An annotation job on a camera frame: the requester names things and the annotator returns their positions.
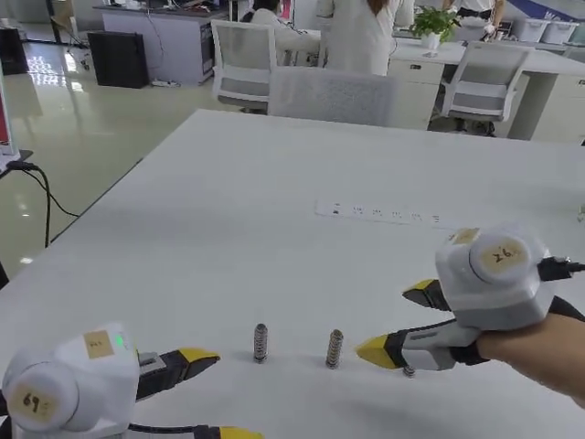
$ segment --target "spring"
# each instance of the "spring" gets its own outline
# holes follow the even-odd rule
[[[417,371],[413,369],[411,366],[406,366],[405,368],[402,368],[402,373],[404,373],[404,375],[406,375],[409,378],[414,378]]]
[[[268,356],[268,328],[263,323],[254,329],[254,361],[263,363]]]
[[[344,342],[344,335],[339,329],[334,329],[329,337],[329,348],[325,365],[329,369],[337,369],[341,358],[341,345]]]

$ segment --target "white storage box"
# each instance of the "white storage box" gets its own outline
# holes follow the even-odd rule
[[[577,27],[579,27],[579,23],[552,21],[545,29],[541,41],[550,44],[565,44]]]
[[[514,22],[512,33],[519,41],[537,43],[545,33],[550,20],[539,20],[537,18],[524,18]]]

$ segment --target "yellow sticker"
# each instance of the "yellow sticker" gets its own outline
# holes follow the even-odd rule
[[[113,355],[112,343],[108,331],[88,332],[83,335],[85,346],[88,349],[90,359],[100,359]]]
[[[469,244],[477,235],[479,229],[461,229],[457,231],[457,238],[453,242],[453,245],[458,244]]]
[[[499,274],[526,262],[527,254],[520,242],[506,238],[498,245],[484,250],[480,259],[490,273]]]
[[[8,401],[8,411],[17,412],[38,423],[49,423],[59,400],[26,384],[18,384]]]

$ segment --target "glossy floor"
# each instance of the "glossy floor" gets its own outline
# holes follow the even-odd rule
[[[216,102],[210,83],[143,90],[100,87],[80,65],[84,53],[27,45],[30,73],[5,78],[13,137],[34,152],[66,209],[81,212],[197,108],[237,110]],[[53,209],[51,234],[71,218]],[[42,250],[45,195],[27,175],[0,179],[0,261],[14,276]]]

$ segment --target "black computer case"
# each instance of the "black computer case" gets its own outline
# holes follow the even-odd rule
[[[0,59],[5,75],[28,72],[27,56],[20,41],[18,29],[0,29]]]
[[[148,85],[143,36],[123,32],[89,32],[98,84],[141,89]]]

